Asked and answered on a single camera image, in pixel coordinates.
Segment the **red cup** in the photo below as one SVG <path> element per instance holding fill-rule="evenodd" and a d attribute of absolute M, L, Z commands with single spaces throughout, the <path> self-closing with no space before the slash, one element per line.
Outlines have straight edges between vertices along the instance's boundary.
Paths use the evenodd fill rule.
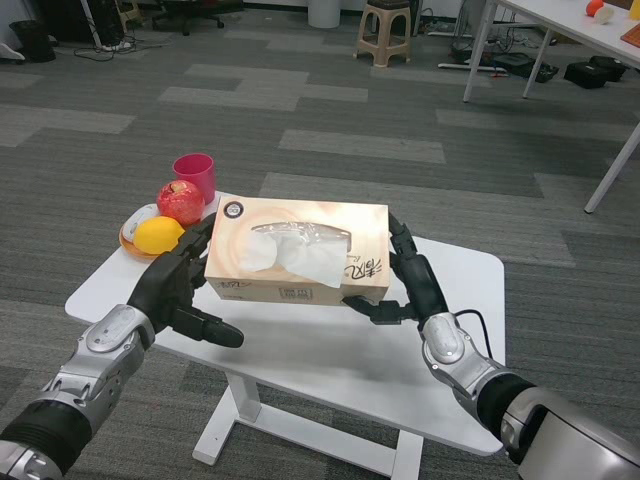
<path fill-rule="evenodd" d="M 173 172 L 179 180 L 193 183 L 202 192 L 207 205 L 216 196 L 216 172 L 213 158 L 204 153 L 190 153 L 173 164 Z"/>

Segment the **floor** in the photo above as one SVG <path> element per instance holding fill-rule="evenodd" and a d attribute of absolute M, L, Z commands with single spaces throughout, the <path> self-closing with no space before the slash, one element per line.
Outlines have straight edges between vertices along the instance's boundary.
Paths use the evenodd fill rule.
<path fill-rule="evenodd" d="M 582 207 L 640 117 L 640 75 L 586 91 L 562 79 L 443 71 L 447 40 L 413 40 L 410 64 L 351 56 L 357 18 L 311 30 L 253 10 L 190 37 L 138 31 L 113 61 L 62 46 L 0 65 L 0 428 L 61 364 L 83 327 L 67 297 L 118 246 L 117 231 L 171 178 L 213 154 L 242 195 L 381 202 L 414 233 L 498 255 L 508 364 L 640 442 L 638 153 L 597 212 Z M 191 451 L 225 387 L 218 372 L 151 352 L 68 478 L 365 479 L 377 475 L 236 426 L 214 468 Z M 263 389 L 265 402 L 385 445 L 397 431 Z M 515 479 L 503 454 L 425 442 L 421 478 Z"/>

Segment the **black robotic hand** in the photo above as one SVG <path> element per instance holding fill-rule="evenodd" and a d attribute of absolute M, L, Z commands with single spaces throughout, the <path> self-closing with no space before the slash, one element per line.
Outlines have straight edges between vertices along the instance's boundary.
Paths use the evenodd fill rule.
<path fill-rule="evenodd" d="M 376 325 L 398 325 L 412 319 L 421 330 L 429 317 L 447 312 L 449 307 L 427 257 L 418 253 L 409 228 L 391 213 L 389 233 L 395 251 L 389 252 L 391 268 L 407 289 L 409 303 L 401 307 L 395 300 L 385 300 L 372 305 L 363 297 L 346 297 L 342 301 Z"/>
<path fill-rule="evenodd" d="M 194 340 L 238 348 L 244 342 L 240 330 L 192 306 L 195 291 L 206 282 L 206 257 L 201 255 L 215 220 L 215 213 L 209 215 L 189 228 L 171 252 L 160 255 L 142 275 L 127 304 L 145 313 L 156 333 L 172 327 Z"/>

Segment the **table top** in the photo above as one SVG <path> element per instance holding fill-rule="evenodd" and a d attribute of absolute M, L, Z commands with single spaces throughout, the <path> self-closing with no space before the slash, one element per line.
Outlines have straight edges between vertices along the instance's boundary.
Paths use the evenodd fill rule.
<path fill-rule="evenodd" d="M 452 311 L 483 313 L 494 357 L 504 363 L 502 262 L 486 253 L 415 241 Z M 99 321 L 114 305 L 126 303 L 149 263 L 119 248 L 69 298 L 66 312 L 84 322 Z M 386 298 L 407 302 L 395 277 Z M 240 328 L 244 345 L 227 349 L 166 329 L 156 347 L 475 454 L 489 455 L 502 446 L 431 375 L 413 321 L 376 326 L 346 307 L 220 300 L 208 284 L 196 292 L 194 305 Z M 460 323 L 486 354 L 479 321 L 469 315 Z"/>
<path fill-rule="evenodd" d="M 628 10 L 607 4 L 614 10 L 613 18 L 605 25 L 598 25 L 586 14 L 588 0 L 498 0 L 498 3 L 640 68 L 640 48 L 620 40 L 638 24 L 629 18 Z"/>

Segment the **tissue box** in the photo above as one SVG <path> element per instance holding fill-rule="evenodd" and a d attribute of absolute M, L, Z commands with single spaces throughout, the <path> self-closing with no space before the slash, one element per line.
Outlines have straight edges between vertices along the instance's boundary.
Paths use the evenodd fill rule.
<path fill-rule="evenodd" d="M 388 207 L 224 197 L 205 277 L 227 300 L 377 302 L 389 288 Z"/>

